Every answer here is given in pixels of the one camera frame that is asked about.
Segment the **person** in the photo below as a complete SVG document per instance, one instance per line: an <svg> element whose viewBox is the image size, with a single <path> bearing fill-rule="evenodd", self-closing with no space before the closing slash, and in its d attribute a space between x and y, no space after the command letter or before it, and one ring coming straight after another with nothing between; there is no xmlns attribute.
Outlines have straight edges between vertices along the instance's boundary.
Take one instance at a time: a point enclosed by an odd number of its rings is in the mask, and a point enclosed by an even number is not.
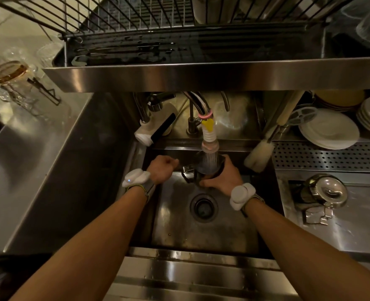
<svg viewBox="0 0 370 301"><path fill-rule="evenodd" d="M171 177L178 164L171 157L157 156L147 171L158 185ZM243 182L225 156L222 173L200 184L230 196ZM125 257L145 204L144 189L130 188L58 250L10 300L102 300ZM303 300L370 300L368 269L254 197L244 211Z"/></svg>

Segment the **brush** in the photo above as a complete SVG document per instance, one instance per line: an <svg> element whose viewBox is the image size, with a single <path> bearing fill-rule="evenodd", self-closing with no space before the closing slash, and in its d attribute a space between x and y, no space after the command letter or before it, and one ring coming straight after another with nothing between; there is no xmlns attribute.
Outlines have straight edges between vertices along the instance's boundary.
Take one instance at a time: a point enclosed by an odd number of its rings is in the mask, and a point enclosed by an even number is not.
<svg viewBox="0 0 370 301"><path fill-rule="evenodd" d="M281 126L285 125L289 116L296 107L298 101L302 98L305 91L292 91L280 116L277 118L277 126L270 129L264 139L249 153L243 164L256 173L262 172L271 158L274 151L272 140Z"/></svg>

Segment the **yellow plate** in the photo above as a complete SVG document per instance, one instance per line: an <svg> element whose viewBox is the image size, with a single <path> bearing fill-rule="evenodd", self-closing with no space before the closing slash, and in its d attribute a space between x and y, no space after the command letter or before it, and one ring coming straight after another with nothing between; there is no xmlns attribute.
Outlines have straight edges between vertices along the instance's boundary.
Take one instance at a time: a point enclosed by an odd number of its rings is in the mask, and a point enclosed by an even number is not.
<svg viewBox="0 0 370 301"><path fill-rule="evenodd" d="M364 91L318 90L314 92L323 101L339 107L353 107L365 99Z"/></svg>

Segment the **pink ring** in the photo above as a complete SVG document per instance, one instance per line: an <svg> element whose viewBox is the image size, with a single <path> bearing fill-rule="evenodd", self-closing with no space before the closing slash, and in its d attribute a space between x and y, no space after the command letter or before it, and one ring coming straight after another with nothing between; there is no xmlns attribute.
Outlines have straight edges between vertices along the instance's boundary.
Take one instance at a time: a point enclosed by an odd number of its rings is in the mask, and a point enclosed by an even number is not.
<svg viewBox="0 0 370 301"><path fill-rule="evenodd" d="M208 113L207 115L200 115L199 114L199 117L201 119L209 119L211 116L212 116L212 110L210 110L210 113Z"/></svg>

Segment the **person's left hand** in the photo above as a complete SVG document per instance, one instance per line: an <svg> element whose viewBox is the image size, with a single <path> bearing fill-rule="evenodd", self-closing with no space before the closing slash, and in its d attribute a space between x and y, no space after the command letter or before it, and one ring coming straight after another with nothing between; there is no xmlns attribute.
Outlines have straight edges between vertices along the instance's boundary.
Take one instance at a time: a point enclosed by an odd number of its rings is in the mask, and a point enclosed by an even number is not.
<svg viewBox="0 0 370 301"><path fill-rule="evenodd" d="M179 165L179 160L167 155L158 155L147 168L150 179L155 185L161 184L169 179L174 169Z"/></svg>

